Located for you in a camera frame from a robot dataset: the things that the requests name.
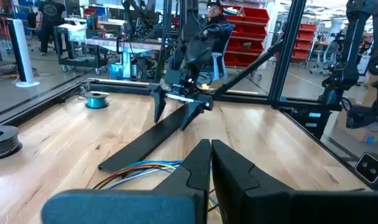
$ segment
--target laboratory floor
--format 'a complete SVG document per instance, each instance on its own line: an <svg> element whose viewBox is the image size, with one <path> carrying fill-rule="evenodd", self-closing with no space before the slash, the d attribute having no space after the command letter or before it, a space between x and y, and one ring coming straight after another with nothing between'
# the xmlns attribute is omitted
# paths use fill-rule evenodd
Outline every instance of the laboratory floor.
<svg viewBox="0 0 378 224"><path fill-rule="evenodd" d="M40 85L32 88L18 88L14 85L15 80L0 80L0 114L22 106L32 99L40 98L51 91L57 91L58 88L64 85L76 83L82 78L99 77L90 68L77 68L74 72L63 73L57 62L56 53L50 50L46 56L40 56L38 47L39 42L29 41L29 49L33 50L29 52L32 67L36 69L37 73L35 80L40 82ZM13 55L7 55L5 51L2 52L4 60L14 60ZM268 62L265 69L259 69L253 76L248 76L240 81L233 89L267 95L274 74L274 67L274 63ZM240 70L230 68L228 72L230 79L238 74ZM108 78L108 74L103 74L101 78ZM323 75L310 74L309 69L306 69L303 65L291 65L287 73L282 96L317 99L323 92L321 82L325 78ZM228 80L222 78L215 81L213 86L220 86L226 81ZM345 95L360 101L365 92L366 89L364 87L354 86ZM322 137L323 143L341 156L344 156L342 148L349 150L358 157L363 152L378 153L378 143L366 144L357 142L352 136L335 128L334 124L337 117L338 112L333 112L330 116L325 134Z"/></svg>

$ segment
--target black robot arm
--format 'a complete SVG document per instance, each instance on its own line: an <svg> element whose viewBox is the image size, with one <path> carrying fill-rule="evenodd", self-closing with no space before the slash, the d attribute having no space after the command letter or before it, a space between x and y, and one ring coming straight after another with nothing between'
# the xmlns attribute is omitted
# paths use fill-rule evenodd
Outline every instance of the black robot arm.
<svg viewBox="0 0 378 224"><path fill-rule="evenodd" d="M374 46L368 68L373 75L378 75L378 0L349 0L346 7L349 24L341 59L331 76L322 82L325 90L319 96L319 101L326 105L340 104L344 91L349 90L359 79L356 57L364 26L370 16L373 18ZM348 128L360 128L378 122L378 82L372 86L377 88L377 100L371 108L360 105L348 108Z"/></svg>

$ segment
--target spool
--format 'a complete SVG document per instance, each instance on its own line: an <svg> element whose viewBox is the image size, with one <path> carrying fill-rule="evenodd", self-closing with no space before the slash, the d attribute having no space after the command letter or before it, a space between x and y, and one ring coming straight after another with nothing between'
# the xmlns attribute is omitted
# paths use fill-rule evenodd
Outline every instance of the spool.
<svg viewBox="0 0 378 224"><path fill-rule="evenodd" d="M101 92L87 92L85 97L87 98L86 107L90 109L101 109L109 106L109 103L106 101L106 97L109 94Z"/></svg>
<svg viewBox="0 0 378 224"><path fill-rule="evenodd" d="M16 153L22 148L17 134L19 129L13 126L0 126L0 159Z"/></svg>

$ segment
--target teal object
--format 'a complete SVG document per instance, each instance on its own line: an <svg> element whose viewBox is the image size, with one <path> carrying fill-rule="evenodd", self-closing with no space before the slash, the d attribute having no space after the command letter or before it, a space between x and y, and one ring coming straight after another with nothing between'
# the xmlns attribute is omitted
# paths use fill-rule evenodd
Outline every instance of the teal object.
<svg viewBox="0 0 378 224"><path fill-rule="evenodd" d="M106 101L107 94L88 92L85 94L85 97L87 98L87 104L85 105L87 108L101 109L109 106L109 103Z"/></svg>

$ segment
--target office chair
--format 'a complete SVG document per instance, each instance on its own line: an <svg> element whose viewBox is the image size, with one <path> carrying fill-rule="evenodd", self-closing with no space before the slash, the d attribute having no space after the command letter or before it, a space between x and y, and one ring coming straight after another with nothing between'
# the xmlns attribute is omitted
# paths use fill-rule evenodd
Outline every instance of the office chair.
<svg viewBox="0 0 378 224"><path fill-rule="evenodd" d="M328 67L332 63L336 61L336 54L339 49L339 43L336 41L330 42L329 46L327 46L326 50L318 52L318 60L316 61L316 65L309 71L311 74L319 73L323 76L328 75Z"/></svg>
<svg viewBox="0 0 378 224"><path fill-rule="evenodd" d="M223 24L221 25L221 28L224 31L224 36L217 40L220 45L224 45L224 49L222 52L214 52L212 53L213 57L213 68L206 67L204 70L200 72L198 83L206 83L204 82L204 79L212 79L210 80L210 83L215 80L219 80L219 73L222 71L224 74L224 78L228 78L228 72L226 70L225 61L224 61L224 55L226 51L226 47L228 46L229 38L231 37L231 34L233 32L234 25L232 24ZM209 74L210 72L214 73L214 77L211 77Z"/></svg>

